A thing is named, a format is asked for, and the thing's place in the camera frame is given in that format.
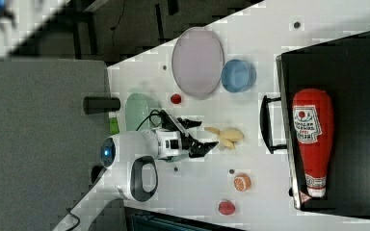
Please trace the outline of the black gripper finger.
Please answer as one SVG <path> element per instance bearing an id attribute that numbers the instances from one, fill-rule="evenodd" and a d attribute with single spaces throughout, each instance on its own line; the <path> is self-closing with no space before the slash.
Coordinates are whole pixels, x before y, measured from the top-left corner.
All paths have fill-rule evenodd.
<path id="1" fill-rule="evenodd" d="M 201 121 L 191 120 L 189 118 L 182 118 L 182 117 L 179 117 L 177 121 L 178 121 L 179 127 L 183 129 L 191 129 L 195 127 L 200 127 L 200 125 L 202 124 Z"/>
<path id="2" fill-rule="evenodd" d="M 193 141 L 189 148 L 190 158 L 203 158 L 209 151 L 214 149 L 218 145 L 217 141 L 211 142 L 200 142 Z"/>

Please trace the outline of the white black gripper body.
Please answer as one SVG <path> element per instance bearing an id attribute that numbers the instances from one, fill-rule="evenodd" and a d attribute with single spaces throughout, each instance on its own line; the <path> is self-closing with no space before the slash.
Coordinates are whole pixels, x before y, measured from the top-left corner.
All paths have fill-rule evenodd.
<path id="1" fill-rule="evenodd" d="M 161 124 L 154 130 L 158 140 L 158 154 L 156 159 L 166 162 L 177 162 L 188 157 L 189 150 L 184 146 L 190 134 L 179 120 L 161 110 L 158 113 Z"/>

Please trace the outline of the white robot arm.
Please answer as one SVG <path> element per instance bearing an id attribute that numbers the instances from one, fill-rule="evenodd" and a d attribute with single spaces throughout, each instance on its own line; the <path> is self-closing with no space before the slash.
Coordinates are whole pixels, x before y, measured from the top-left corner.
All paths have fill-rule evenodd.
<path id="1" fill-rule="evenodd" d="M 189 130 L 201 125 L 197 120 L 174 117 L 164 110 L 153 110 L 151 114 L 159 117 L 157 127 L 138 127 L 112 135 L 102 143 L 100 163 L 104 170 L 52 231 L 88 231 L 104 208 L 116 199 L 150 200 L 158 185 L 148 190 L 145 179 L 158 177 L 158 161 L 203 158 L 218 145 L 192 137 Z"/>

